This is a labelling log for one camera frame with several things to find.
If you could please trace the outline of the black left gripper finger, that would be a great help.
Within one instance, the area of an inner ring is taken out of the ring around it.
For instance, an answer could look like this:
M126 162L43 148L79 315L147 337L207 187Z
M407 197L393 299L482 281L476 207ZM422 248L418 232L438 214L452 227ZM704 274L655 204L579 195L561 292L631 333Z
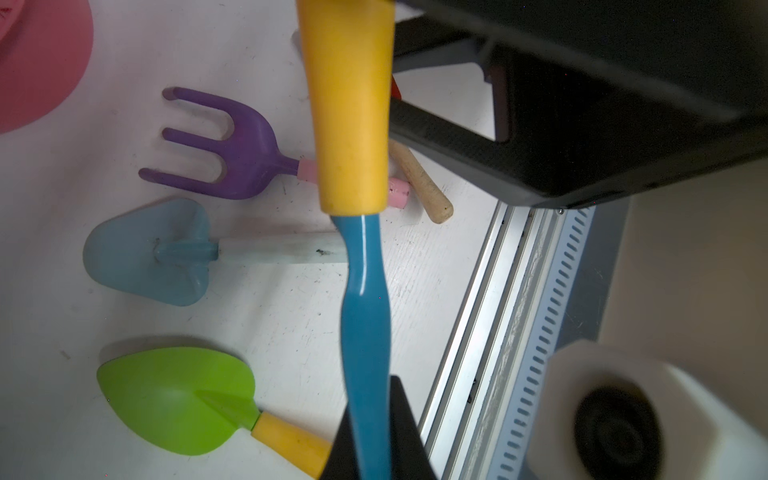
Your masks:
M395 375L390 376L390 383L392 478L436 480L403 384ZM344 411L329 458L319 479L359 478L349 414Z

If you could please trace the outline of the green trowel yellow handle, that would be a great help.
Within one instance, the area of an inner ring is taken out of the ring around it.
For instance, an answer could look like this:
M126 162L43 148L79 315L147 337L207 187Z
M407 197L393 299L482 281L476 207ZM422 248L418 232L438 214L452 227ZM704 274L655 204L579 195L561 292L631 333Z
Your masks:
M201 347L165 347L101 365L97 381L118 418L145 441L187 456L219 448L239 429L313 479L331 452L324 438L261 410L251 368Z

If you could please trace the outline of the red spade wooden handle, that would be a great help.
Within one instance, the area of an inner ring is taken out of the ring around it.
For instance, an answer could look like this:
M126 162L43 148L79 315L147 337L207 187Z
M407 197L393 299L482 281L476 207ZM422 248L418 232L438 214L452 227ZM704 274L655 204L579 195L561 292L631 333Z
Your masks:
M410 183L430 220L435 224L443 224L449 220L454 213L453 204L412 151L406 145L390 138L389 156Z

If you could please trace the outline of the light blue trowel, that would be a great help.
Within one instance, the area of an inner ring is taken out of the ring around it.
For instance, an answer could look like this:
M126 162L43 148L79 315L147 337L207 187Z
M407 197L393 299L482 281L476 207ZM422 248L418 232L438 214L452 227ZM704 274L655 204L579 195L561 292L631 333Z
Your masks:
M209 264L345 263L336 232L251 238L210 236L209 217L185 198L132 210L98 225L83 248L86 272L96 282L174 306L199 301L209 286Z

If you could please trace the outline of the purple fork pink handle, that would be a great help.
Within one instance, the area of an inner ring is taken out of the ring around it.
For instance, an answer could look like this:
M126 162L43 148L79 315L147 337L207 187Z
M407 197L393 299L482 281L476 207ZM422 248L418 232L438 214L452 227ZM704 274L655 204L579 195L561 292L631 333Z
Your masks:
M163 97L169 101L182 100L220 110L231 118L232 134L223 140L214 140L173 128L162 130L162 138L166 141L220 157L223 161L223 176L215 182L204 182L142 168L138 172L141 179L228 200L256 197L279 175L293 176L313 184L318 182L316 163L283 155L270 123L253 108L225 97L183 87L167 88L163 91Z

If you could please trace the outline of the blue fork yellow handle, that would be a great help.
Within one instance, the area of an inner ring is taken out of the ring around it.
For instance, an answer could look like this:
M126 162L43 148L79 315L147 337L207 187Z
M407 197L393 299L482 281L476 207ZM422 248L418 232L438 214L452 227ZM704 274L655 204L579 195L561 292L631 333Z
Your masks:
M320 205L348 257L340 348L358 472L389 479L391 312L379 215L388 205L395 6L299 1L296 8Z

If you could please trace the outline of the pink plastic bucket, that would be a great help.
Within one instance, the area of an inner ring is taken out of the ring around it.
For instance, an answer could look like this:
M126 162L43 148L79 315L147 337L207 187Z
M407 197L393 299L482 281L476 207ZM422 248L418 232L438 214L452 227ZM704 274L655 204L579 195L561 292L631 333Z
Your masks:
M90 60L87 0L1 3L1 132L31 124L76 88Z

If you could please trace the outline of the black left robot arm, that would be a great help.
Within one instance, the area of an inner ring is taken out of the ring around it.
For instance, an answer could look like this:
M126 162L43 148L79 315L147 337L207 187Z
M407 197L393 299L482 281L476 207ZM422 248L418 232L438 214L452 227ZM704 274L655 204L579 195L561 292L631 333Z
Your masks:
M685 371L592 341L536 340L449 454L445 479L763 479L767 441Z

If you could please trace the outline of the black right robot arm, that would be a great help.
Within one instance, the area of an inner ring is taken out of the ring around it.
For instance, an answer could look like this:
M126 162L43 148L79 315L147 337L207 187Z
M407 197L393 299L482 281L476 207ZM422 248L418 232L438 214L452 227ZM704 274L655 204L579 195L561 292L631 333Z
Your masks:
M767 153L763 1L418 1L393 69L473 63L486 138L403 100L391 136L514 206L581 208Z

